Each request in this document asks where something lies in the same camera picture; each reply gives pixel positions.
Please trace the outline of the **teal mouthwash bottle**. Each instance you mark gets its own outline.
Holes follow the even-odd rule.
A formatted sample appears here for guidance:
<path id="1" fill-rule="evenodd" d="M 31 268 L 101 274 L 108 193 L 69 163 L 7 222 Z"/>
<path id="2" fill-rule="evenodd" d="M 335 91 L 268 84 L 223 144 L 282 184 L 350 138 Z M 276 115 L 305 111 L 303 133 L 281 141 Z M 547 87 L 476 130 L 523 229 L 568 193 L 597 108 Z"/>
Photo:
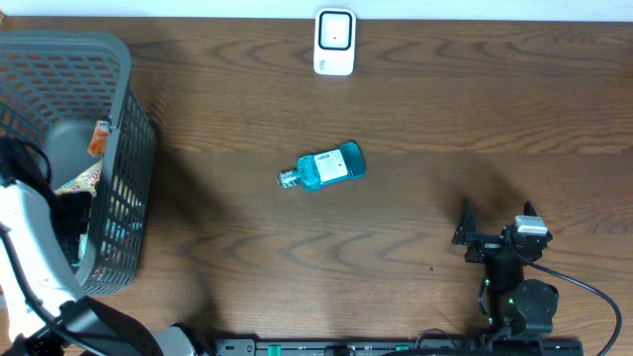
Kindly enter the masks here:
<path id="1" fill-rule="evenodd" d="M 318 191 L 335 183 L 362 178 L 366 171 L 360 146 L 349 141 L 333 150 L 302 156 L 294 169 L 278 175 L 278 183 L 284 189 L 301 186 L 307 191 Z"/>

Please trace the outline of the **orange small box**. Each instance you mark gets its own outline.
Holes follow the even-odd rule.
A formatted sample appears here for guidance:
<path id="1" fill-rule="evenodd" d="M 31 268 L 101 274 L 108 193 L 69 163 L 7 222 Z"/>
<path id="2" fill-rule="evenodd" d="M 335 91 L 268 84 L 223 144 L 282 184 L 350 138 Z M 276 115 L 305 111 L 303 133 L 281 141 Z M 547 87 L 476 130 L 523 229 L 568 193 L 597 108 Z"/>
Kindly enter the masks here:
<path id="1" fill-rule="evenodd" d="M 102 157 L 107 149 L 110 137 L 110 122 L 97 121 L 89 142 L 87 152 L 93 157 Z"/>

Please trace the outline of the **yellow snack chips bag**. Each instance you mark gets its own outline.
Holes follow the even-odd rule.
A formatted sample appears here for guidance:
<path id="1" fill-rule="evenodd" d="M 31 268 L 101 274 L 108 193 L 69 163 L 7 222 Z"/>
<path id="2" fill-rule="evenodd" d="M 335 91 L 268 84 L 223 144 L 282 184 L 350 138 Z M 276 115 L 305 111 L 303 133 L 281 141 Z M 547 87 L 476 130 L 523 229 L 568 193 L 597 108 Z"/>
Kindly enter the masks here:
<path id="1" fill-rule="evenodd" d="M 103 159 L 99 159 L 75 178 L 56 189 L 54 193 L 56 195 L 90 193 L 93 197 L 96 197 L 96 186 L 101 180 L 102 166 Z"/>

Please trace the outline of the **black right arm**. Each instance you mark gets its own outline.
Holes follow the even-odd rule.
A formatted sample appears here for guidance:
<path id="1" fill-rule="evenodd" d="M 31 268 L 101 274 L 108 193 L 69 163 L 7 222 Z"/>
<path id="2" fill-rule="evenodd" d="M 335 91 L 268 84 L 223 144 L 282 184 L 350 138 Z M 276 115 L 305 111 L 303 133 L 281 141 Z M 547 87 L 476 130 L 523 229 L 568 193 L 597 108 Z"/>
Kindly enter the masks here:
<path id="1" fill-rule="evenodd" d="M 523 267 L 542 257 L 552 240 L 544 220 L 530 203 L 498 234 L 479 232 L 474 209 L 464 203 L 452 238 L 467 247 L 465 260 L 485 266 L 480 309 L 490 317 L 489 344 L 497 340 L 539 339 L 553 330 L 558 290 L 540 280 L 524 277 Z"/>

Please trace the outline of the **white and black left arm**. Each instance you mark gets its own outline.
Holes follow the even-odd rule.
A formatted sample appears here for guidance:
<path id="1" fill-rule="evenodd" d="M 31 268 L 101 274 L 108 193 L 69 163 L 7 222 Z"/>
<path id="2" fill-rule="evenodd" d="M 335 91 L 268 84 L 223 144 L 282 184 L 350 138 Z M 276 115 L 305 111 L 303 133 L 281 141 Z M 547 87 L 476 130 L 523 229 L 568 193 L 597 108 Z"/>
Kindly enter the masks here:
<path id="1" fill-rule="evenodd" d="M 175 323 L 152 333 L 84 292 L 61 243 L 86 231 L 93 197 L 56 195 L 31 142 L 1 140 L 1 287 L 11 321 L 11 355 L 203 355 L 191 330 Z"/>

